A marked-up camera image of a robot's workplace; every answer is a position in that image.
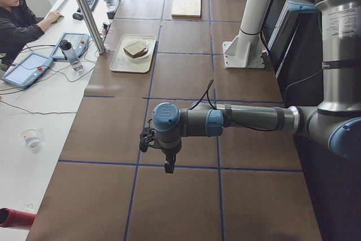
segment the red cup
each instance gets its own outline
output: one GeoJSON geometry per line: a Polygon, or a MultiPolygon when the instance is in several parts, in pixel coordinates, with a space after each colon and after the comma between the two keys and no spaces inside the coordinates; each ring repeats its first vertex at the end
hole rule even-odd
{"type": "Polygon", "coordinates": [[[1,208],[0,209],[0,227],[7,227],[20,230],[30,230],[35,220],[35,214],[1,208]]]}

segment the tablet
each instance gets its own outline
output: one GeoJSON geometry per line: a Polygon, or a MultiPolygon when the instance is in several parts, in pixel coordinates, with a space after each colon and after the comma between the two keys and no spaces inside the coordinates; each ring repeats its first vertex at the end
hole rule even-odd
{"type": "Polygon", "coordinates": [[[43,75],[53,61],[48,56],[32,52],[7,72],[2,80],[16,87],[28,87],[43,75]]]}
{"type": "Polygon", "coordinates": [[[89,35],[84,33],[63,33],[55,45],[50,57],[54,60],[67,61],[59,47],[62,40],[67,40],[73,46],[73,49],[78,57],[84,54],[89,43],[89,35]]]}

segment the warning label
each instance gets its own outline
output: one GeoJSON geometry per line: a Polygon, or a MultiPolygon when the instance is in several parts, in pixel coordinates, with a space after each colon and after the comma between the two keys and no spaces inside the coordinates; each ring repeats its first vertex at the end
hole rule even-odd
{"type": "Polygon", "coordinates": [[[330,12],[323,20],[323,40],[356,35],[361,32],[361,7],[330,12]]]}

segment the tray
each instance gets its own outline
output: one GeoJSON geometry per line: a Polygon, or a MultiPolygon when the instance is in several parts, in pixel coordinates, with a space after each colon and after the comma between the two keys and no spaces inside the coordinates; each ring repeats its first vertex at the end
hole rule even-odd
{"type": "Polygon", "coordinates": [[[154,35],[124,34],[120,38],[109,66],[110,70],[113,72],[147,73],[151,69],[155,44],[156,37],[154,35]],[[144,41],[148,46],[148,52],[144,56],[133,59],[124,52],[124,47],[135,41],[144,41]]]}

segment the slice of bread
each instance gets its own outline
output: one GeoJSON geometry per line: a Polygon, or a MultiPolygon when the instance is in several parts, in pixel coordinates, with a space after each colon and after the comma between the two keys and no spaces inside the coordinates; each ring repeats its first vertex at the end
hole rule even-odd
{"type": "Polygon", "coordinates": [[[144,42],[135,42],[124,47],[124,52],[129,57],[135,59],[144,56],[148,52],[148,46],[144,42]]]}

